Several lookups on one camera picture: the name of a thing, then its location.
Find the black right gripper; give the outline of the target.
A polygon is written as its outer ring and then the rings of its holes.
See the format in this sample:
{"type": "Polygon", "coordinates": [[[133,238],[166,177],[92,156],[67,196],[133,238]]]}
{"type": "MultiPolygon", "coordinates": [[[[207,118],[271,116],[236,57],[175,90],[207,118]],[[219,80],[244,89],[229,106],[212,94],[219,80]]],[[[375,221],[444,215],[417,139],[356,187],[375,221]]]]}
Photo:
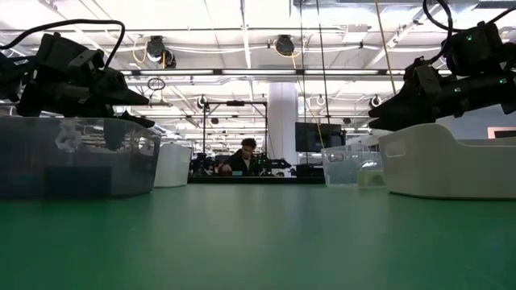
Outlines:
{"type": "Polygon", "coordinates": [[[405,69],[404,86],[398,94],[368,112],[368,126],[375,130],[399,131],[436,120],[434,104],[441,92],[438,71],[423,56],[405,69]]]}

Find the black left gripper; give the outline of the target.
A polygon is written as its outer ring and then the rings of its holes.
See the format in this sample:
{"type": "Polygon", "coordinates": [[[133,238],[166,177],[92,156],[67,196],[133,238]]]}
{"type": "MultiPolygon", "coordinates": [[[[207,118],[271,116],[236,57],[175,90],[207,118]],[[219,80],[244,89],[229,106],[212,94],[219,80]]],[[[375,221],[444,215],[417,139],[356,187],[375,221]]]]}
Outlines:
{"type": "MultiPolygon", "coordinates": [[[[147,105],[149,100],[129,89],[124,75],[108,67],[103,57],[104,52],[88,49],[58,33],[45,34],[17,113],[38,117],[47,111],[65,117],[107,118],[113,115],[113,105],[147,105]]],[[[115,117],[146,128],[155,126],[154,121],[126,110],[115,117]]]]}

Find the yellow-green arch block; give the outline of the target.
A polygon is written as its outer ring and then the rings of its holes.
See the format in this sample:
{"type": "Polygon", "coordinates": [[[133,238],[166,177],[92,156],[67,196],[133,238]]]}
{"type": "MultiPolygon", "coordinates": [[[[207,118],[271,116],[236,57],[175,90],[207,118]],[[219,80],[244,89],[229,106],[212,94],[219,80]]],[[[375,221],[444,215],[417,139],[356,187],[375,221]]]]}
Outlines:
{"type": "Polygon", "coordinates": [[[381,187],[385,185],[381,170],[364,170],[357,172],[357,184],[360,187],[381,187]]]}

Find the dark smoky plastic bin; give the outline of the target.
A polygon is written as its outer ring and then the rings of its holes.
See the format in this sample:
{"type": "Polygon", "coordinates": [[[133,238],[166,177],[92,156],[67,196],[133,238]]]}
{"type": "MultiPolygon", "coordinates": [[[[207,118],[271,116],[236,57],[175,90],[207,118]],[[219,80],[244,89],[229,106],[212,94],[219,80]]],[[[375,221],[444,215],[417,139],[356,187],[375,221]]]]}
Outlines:
{"type": "Polygon", "coordinates": [[[0,117],[0,198],[149,193],[160,136],[117,118],[0,117]]]}

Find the grey translucent plastic bin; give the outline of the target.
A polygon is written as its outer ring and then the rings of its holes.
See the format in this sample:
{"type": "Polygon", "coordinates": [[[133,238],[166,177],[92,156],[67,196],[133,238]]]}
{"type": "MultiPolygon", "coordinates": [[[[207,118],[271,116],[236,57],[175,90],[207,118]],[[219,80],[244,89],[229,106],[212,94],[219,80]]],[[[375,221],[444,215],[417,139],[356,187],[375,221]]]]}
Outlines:
{"type": "Polygon", "coordinates": [[[430,199],[516,200],[516,137],[456,139],[439,124],[379,138],[390,193],[430,199]]]}

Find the white plastic bin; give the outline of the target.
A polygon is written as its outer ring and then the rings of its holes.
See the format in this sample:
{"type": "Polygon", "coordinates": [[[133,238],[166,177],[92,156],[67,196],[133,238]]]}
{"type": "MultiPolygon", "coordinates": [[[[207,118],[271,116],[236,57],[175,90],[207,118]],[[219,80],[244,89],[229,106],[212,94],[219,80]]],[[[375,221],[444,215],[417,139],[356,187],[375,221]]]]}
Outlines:
{"type": "Polygon", "coordinates": [[[156,166],[155,188],[185,186],[189,175],[191,149],[175,143],[160,147],[156,166]]]}

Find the clear green-tinted plastic bin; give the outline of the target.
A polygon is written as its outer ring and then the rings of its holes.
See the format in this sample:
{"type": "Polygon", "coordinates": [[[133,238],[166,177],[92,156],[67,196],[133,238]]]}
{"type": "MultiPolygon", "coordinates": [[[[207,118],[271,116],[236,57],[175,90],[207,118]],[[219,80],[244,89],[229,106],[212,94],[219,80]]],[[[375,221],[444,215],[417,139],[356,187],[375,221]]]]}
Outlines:
{"type": "Polygon", "coordinates": [[[362,144],[329,147],[321,150],[325,184],[359,188],[357,172],[364,170],[383,171],[381,155],[362,144]]]}

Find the black monitor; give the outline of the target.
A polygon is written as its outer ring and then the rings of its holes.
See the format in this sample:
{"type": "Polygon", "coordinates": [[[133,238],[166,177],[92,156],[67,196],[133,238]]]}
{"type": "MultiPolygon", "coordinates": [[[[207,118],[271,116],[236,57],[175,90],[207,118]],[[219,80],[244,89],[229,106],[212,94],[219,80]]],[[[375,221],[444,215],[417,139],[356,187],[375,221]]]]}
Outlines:
{"type": "Polygon", "coordinates": [[[295,123],[296,152],[320,152],[323,148],[344,146],[345,131],[339,124],[295,123]]]}

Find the white pillar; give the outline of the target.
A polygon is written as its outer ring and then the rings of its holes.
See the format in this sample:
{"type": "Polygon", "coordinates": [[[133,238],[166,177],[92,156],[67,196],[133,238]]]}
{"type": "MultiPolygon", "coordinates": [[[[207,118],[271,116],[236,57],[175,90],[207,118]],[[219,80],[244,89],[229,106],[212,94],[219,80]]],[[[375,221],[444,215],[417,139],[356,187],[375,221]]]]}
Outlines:
{"type": "Polygon", "coordinates": [[[272,159],[298,162],[295,123],[298,120],[298,90],[293,82],[268,85],[268,152],[272,159]]]}

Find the person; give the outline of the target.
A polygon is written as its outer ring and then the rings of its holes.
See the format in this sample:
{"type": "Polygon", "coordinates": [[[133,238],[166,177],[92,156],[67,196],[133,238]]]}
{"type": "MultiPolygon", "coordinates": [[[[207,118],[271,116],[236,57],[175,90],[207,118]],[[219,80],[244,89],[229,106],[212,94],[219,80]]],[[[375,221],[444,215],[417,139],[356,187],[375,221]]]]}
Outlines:
{"type": "Polygon", "coordinates": [[[225,160],[218,168],[218,171],[223,175],[241,172],[242,176],[258,176],[260,167],[253,155],[256,145],[257,143],[254,138],[243,139],[241,148],[225,160]]]}

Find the black rig frame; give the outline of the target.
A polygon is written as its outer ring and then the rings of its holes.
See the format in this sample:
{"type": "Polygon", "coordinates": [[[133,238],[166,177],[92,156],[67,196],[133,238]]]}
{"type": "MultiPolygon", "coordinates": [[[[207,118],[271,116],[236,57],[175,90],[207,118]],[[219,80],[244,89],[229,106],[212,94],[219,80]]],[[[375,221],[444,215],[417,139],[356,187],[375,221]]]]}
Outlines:
{"type": "Polygon", "coordinates": [[[264,149],[261,153],[261,159],[268,158],[268,103],[266,101],[204,101],[202,107],[202,154],[206,156],[206,119],[210,117],[220,106],[242,107],[251,106],[264,119],[264,149]]]}

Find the black table frame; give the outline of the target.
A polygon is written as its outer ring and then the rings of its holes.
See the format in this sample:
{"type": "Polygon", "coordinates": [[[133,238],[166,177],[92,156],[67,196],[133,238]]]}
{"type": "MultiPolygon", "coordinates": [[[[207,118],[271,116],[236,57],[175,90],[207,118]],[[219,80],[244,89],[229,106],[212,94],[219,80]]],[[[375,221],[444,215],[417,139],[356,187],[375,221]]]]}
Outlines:
{"type": "Polygon", "coordinates": [[[191,176],[188,184],[325,184],[323,177],[191,176]]]}

